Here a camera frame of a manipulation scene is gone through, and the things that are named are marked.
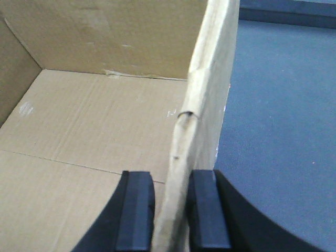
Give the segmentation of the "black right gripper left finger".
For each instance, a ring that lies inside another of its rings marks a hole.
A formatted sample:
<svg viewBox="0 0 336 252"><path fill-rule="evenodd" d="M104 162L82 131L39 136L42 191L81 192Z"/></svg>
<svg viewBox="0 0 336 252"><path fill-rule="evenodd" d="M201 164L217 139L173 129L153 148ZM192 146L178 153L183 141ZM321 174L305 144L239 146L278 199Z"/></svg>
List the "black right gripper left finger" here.
<svg viewBox="0 0 336 252"><path fill-rule="evenodd" d="M155 190L145 171L123 171L106 206L73 251L150 251Z"/></svg>

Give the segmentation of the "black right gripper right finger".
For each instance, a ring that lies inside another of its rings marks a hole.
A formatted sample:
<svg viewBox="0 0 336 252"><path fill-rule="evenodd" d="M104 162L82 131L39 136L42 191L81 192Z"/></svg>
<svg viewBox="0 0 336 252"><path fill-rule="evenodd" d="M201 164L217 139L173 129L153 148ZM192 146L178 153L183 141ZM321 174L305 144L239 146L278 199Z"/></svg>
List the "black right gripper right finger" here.
<svg viewBox="0 0 336 252"><path fill-rule="evenodd" d="M219 171L191 173L186 206L191 251L311 251L251 205Z"/></svg>

